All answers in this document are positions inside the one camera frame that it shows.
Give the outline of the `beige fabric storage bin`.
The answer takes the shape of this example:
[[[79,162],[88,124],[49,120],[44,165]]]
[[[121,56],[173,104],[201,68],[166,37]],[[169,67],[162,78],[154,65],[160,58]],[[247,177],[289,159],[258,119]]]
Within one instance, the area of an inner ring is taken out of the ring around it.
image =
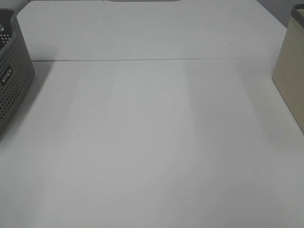
[[[304,130],[304,5],[294,5],[272,80]]]

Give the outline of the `grey perforated plastic basket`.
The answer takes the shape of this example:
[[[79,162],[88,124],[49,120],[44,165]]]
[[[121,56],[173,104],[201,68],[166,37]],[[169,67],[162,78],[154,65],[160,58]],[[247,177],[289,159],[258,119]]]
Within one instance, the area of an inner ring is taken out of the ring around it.
[[[0,134],[15,116],[35,76],[17,14],[13,9],[0,10]]]

